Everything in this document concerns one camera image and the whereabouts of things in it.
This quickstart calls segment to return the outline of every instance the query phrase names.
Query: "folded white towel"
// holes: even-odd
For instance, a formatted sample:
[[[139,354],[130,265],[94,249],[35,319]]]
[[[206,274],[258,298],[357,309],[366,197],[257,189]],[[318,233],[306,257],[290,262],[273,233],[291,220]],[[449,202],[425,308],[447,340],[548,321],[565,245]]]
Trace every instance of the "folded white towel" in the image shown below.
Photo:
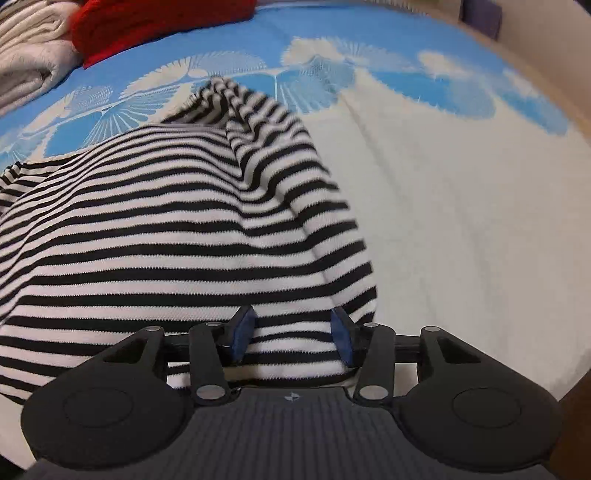
[[[0,54],[22,43],[42,43],[68,31],[69,17],[80,8],[74,2],[41,0],[0,22]]]
[[[67,40],[24,43],[0,53],[0,116],[50,90],[81,62]]]

